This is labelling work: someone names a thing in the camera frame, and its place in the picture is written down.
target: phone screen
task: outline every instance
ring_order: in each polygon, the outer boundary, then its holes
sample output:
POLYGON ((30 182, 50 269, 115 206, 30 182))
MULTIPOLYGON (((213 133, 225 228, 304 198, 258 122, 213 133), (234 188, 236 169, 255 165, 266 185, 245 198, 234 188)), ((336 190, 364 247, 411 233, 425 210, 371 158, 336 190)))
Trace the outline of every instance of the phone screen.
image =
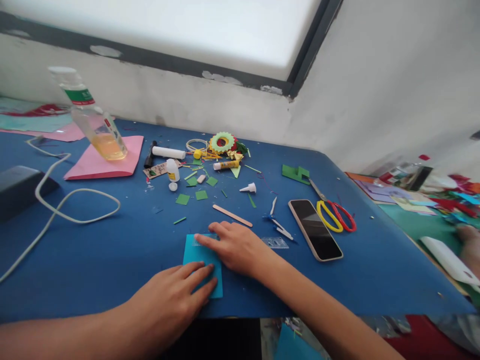
POLYGON ((342 251, 312 203, 308 200, 292 200, 290 203, 318 257, 321 260, 340 258, 342 251))

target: yellow liquid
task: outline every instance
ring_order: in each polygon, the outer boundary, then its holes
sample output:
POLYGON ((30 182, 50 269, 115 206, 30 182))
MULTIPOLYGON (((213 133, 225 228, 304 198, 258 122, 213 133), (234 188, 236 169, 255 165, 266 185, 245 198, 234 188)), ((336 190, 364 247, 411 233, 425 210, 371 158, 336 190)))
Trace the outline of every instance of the yellow liquid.
POLYGON ((106 160, 120 160, 127 156, 127 148, 124 146, 124 151, 122 151, 110 133, 96 134, 90 142, 106 160))

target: wooden stick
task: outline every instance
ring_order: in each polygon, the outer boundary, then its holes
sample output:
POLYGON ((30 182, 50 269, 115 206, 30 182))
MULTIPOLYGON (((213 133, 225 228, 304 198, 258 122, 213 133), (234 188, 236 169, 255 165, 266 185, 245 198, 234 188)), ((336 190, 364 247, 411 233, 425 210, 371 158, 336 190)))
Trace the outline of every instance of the wooden stick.
POLYGON ((225 215, 231 217, 232 219, 237 220, 239 223, 242 223, 244 225, 247 225, 248 227, 252 227, 252 223, 248 222, 247 220, 243 220, 240 216, 235 215, 234 213, 231 213, 230 211, 225 210, 224 208, 218 206, 218 205, 213 205, 213 208, 215 210, 218 210, 221 213, 224 213, 225 215))

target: yellow scissor handle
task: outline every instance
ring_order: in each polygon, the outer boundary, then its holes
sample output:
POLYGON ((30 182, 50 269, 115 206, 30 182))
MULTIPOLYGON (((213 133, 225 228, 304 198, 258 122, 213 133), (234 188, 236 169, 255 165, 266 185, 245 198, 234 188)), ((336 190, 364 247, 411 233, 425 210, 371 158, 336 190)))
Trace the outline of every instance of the yellow scissor handle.
POLYGON ((318 216, 323 221, 325 226, 327 228, 329 228, 330 230, 332 230, 333 232, 341 233, 344 230, 344 227, 342 226, 340 221, 335 217, 335 215, 332 214, 332 212, 329 210, 329 208, 325 205, 325 201, 320 200, 316 203, 316 212, 318 213, 318 216), (326 213, 330 216, 330 218, 333 220, 333 222, 335 223, 335 225, 337 227, 333 227, 332 225, 330 225, 327 222, 327 220, 325 220, 324 216, 322 215, 322 208, 325 209, 326 213))

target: smartphone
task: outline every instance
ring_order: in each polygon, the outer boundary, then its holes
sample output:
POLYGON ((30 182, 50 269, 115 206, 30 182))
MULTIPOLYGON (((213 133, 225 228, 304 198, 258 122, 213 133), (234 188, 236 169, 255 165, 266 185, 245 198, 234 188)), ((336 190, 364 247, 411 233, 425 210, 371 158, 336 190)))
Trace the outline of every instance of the smartphone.
POLYGON ((325 262, 344 257, 342 250, 309 200, 290 200, 288 206, 315 259, 325 262))

